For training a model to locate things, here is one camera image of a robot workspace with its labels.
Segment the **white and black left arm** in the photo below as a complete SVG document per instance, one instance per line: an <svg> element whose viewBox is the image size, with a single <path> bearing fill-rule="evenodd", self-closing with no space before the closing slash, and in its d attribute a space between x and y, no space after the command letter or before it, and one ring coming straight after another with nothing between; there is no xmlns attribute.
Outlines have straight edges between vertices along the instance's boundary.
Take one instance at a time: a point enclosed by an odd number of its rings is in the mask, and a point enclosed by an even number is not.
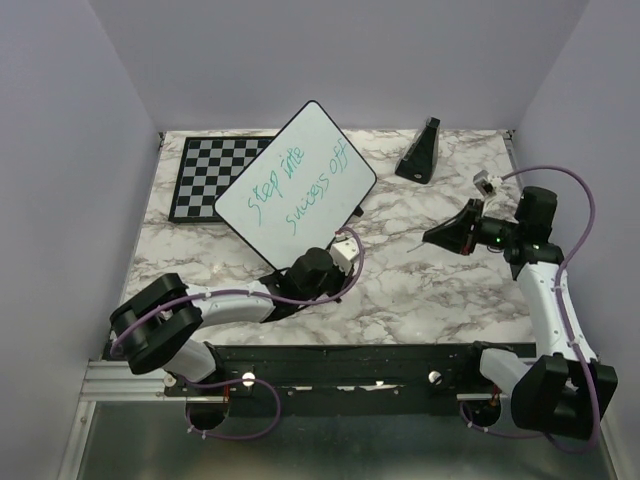
<svg viewBox="0 0 640 480"><path fill-rule="evenodd" d="M222 372L213 348L192 335L206 327L282 320L312 305L339 301L353 279L360 249L351 240L313 247L292 267L241 287L187 285L176 273L160 276L110 316L112 358L131 373L162 369L187 379L201 395L214 393Z"/></svg>

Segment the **green white marker pen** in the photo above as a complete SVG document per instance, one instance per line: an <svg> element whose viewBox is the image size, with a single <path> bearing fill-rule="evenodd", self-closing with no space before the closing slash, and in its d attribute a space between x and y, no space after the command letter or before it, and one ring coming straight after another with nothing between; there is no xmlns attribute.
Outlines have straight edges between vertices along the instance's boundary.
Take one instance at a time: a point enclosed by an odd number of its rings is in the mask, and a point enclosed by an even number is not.
<svg viewBox="0 0 640 480"><path fill-rule="evenodd" d="M425 246L425 243L419 243L418 245L416 245L416 246L410 248L409 250L407 250L407 253L411 253L413 251L416 251L416 250L418 250L419 248L421 248L423 246Z"/></svg>

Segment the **white whiteboard black frame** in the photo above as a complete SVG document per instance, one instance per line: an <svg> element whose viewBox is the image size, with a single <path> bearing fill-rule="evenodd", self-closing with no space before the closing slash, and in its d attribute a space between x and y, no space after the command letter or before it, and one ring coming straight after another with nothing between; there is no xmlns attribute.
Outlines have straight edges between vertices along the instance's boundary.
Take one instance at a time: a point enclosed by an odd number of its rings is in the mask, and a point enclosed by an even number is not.
<svg viewBox="0 0 640 480"><path fill-rule="evenodd" d="M325 248L377 182L326 110L308 101L216 200L215 212L276 270Z"/></svg>

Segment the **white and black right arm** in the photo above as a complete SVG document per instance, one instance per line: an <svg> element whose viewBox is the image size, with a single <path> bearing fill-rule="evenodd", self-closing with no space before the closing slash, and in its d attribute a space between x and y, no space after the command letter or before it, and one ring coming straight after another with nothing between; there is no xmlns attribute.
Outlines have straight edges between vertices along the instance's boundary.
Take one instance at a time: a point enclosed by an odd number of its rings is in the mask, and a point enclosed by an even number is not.
<svg viewBox="0 0 640 480"><path fill-rule="evenodd" d="M529 309L536 361L527 365L504 348L486 347L461 365L462 384L474 392L496 385L509 397L521 429L592 441L618 378L598 360L579 325L565 256L549 240L556 207L555 193L527 187L508 221L485 215L483 201L472 199L422 240L460 255L478 245L500 251Z"/></svg>

